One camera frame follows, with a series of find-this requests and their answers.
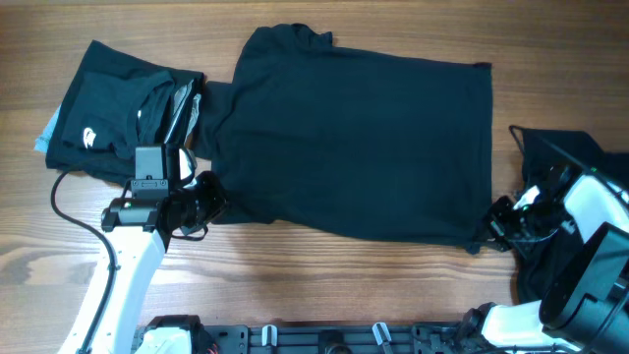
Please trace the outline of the black polo shirt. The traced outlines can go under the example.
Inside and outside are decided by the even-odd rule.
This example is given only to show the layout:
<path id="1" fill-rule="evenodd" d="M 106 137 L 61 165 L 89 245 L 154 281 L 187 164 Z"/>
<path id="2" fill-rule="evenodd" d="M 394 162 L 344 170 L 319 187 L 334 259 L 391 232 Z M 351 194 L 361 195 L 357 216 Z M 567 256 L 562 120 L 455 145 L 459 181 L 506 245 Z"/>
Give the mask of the black polo shirt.
<path id="1" fill-rule="evenodd" d="M 474 254 L 491 204 L 492 108 L 488 63 L 261 27 L 232 82 L 206 85 L 194 151 L 227 191 L 224 224 L 285 220 Z"/>

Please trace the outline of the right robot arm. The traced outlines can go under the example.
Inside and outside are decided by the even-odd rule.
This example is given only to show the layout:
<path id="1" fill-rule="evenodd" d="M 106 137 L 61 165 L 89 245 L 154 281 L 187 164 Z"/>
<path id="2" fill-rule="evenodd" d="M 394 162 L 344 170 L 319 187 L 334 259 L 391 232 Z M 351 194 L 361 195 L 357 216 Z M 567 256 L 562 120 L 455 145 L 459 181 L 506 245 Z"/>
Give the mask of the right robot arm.
<path id="1" fill-rule="evenodd" d="M 489 241 L 543 266 L 537 301 L 470 310 L 455 338 L 470 353 L 628 350 L 628 193 L 580 162 L 556 166 L 483 219 Z"/>

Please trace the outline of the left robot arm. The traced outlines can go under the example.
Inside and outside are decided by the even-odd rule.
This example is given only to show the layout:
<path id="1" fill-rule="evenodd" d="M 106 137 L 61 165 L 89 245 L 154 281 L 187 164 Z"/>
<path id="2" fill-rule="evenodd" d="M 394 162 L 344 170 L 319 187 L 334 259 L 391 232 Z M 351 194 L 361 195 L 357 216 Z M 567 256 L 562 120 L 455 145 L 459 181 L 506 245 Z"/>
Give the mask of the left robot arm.
<path id="1" fill-rule="evenodd" d="M 130 352 L 146 291 L 171 240 L 203 240 L 227 207 L 215 174 L 197 173 L 185 147 L 138 147 L 135 164 L 134 178 L 91 231 L 103 249 L 64 353 Z"/>

